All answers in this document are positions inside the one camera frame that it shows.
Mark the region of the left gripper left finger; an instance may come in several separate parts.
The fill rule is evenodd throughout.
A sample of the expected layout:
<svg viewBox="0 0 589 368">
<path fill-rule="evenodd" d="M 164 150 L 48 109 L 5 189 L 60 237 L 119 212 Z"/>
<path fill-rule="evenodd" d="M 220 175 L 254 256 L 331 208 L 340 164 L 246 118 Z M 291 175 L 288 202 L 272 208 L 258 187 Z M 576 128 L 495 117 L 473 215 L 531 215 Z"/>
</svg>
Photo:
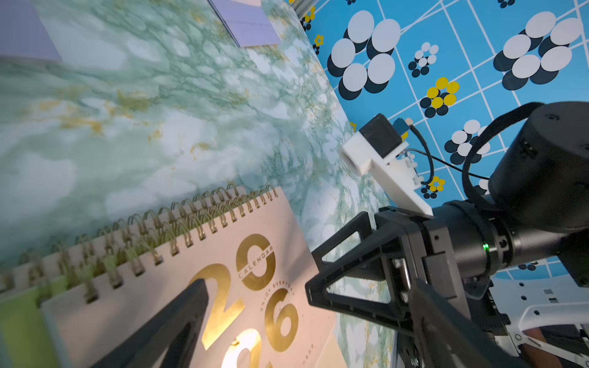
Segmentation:
<svg viewBox="0 0 589 368">
<path fill-rule="evenodd" d="M 95 367 L 188 367 L 209 303 L 206 283 L 197 279 Z"/>
</svg>

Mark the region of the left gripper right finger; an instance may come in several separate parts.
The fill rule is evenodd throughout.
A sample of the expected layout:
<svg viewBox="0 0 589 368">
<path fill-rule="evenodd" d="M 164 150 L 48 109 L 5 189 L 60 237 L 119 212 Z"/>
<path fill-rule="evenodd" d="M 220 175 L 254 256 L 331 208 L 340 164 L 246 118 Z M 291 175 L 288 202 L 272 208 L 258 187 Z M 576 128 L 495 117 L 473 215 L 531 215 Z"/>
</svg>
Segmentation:
<svg viewBox="0 0 589 368">
<path fill-rule="evenodd" d="M 430 285 L 418 279 L 410 291 L 410 312 L 425 367 L 523 367 Z"/>
</svg>

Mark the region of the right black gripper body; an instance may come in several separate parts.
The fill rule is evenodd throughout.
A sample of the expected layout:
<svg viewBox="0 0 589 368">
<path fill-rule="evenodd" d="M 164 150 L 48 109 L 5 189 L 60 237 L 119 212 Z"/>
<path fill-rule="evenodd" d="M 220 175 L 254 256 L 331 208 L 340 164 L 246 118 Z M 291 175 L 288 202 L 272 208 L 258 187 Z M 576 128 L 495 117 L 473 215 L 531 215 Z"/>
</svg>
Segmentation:
<svg viewBox="0 0 589 368">
<path fill-rule="evenodd" d="M 536 331 L 571 323 L 571 282 L 541 288 L 539 281 L 494 286 L 491 277 L 506 268 L 554 255 L 569 255 L 571 220 L 555 211 L 490 212 L 467 201 L 448 202 L 431 217 L 397 208 L 380 209 L 377 229 L 388 222 L 403 226 L 405 265 L 410 280 L 422 279 L 459 312 L 501 342 L 514 331 Z"/>
</svg>

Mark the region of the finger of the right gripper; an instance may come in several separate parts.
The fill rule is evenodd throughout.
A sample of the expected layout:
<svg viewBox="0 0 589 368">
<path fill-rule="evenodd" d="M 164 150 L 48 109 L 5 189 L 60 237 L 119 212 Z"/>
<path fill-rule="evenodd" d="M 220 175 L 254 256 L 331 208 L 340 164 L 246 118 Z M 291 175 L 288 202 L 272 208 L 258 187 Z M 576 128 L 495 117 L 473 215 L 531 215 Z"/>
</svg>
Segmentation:
<svg viewBox="0 0 589 368">
<path fill-rule="evenodd" d="M 360 237 L 357 246 L 334 262 L 322 260 L 353 234 Z M 312 252 L 319 273 L 305 284 L 308 303 L 413 336 L 408 301 L 411 280 L 403 254 L 406 239 L 407 232 L 401 225 L 388 222 L 374 230 L 368 213 L 356 215 Z M 336 282 L 346 278 L 383 282 L 390 300 L 369 301 L 330 290 Z"/>
</svg>

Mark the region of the pink calendar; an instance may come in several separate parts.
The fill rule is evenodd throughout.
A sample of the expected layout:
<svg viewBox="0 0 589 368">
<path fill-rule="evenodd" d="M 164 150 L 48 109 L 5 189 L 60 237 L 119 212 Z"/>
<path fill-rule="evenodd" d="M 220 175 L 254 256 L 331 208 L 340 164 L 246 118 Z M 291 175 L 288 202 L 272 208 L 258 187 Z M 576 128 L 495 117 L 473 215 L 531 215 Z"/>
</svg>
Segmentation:
<svg viewBox="0 0 589 368">
<path fill-rule="evenodd" d="M 305 282 L 316 263 L 285 193 L 252 196 L 259 206 L 236 221 L 214 219 L 205 239 L 179 237 L 165 255 L 92 303 L 81 288 L 41 306 L 62 367 L 94 364 L 124 343 L 195 280 L 209 303 L 188 367 L 342 367 L 335 315 L 308 303 Z"/>
<path fill-rule="evenodd" d="M 204 228 L 213 227 L 214 219 L 236 221 L 258 206 L 257 199 L 231 182 L 157 211 L 135 213 L 98 229 L 96 236 L 78 236 L 71 247 L 58 242 L 43 258 L 26 254 L 21 265 L 1 272 L 1 298 L 32 291 L 46 300 L 64 290 L 89 285 L 102 274 L 113 274 L 120 265 L 129 265 L 140 274 L 144 269 L 142 255 L 150 253 L 159 261 L 156 248 L 163 243 L 170 243 L 170 252 L 175 255 L 179 237 L 190 246 L 194 242 L 190 231 L 196 230 L 199 238 L 205 239 Z"/>
</svg>

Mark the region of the green calendar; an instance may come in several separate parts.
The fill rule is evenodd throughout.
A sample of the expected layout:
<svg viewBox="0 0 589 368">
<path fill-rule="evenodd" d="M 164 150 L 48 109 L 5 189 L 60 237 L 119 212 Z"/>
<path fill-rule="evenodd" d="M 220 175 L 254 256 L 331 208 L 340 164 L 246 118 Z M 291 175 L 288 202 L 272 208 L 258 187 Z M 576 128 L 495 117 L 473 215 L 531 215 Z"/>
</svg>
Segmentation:
<svg viewBox="0 0 589 368">
<path fill-rule="evenodd" d="M 81 288 L 82 302 L 92 303 L 104 296 L 107 290 L 127 285 L 131 279 L 144 274 L 150 266 L 161 265 L 165 255 L 172 255 L 170 250 L 170 243 L 163 243 L 157 247 L 156 254 L 161 257 L 159 261 L 155 260 L 150 253 L 142 255 L 140 260 L 143 262 L 144 269 L 140 274 L 134 273 L 129 265 L 120 265 L 113 274 L 102 274 L 92 278 L 89 285 L 77 286 Z M 42 303 L 69 290 L 64 290 L 46 300 L 41 300 L 32 291 L 21 292 L 8 299 L 1 298 L 1 365 L 3 367 L 58 366 L 52 338 L 45 326 L 40 307 Z"/>
</svg>

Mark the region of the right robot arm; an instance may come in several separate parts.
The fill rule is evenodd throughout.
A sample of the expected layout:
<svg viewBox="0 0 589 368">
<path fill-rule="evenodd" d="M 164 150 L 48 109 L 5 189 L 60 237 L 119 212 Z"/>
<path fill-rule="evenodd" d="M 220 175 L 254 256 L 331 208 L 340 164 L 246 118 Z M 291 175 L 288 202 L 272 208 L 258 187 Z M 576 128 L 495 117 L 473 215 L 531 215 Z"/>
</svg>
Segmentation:
<svg viewBox="0 0 589 368">
<path fill-rule="evenodd" d="M 476 130 L 466 199 L 432 208 L 377 115 L 340 149 L 393 200 L 313 251 L 311 306 L 397 331 L 407 367 L 588 365 L 588 105 L 532 102 Z"/>
</svg>

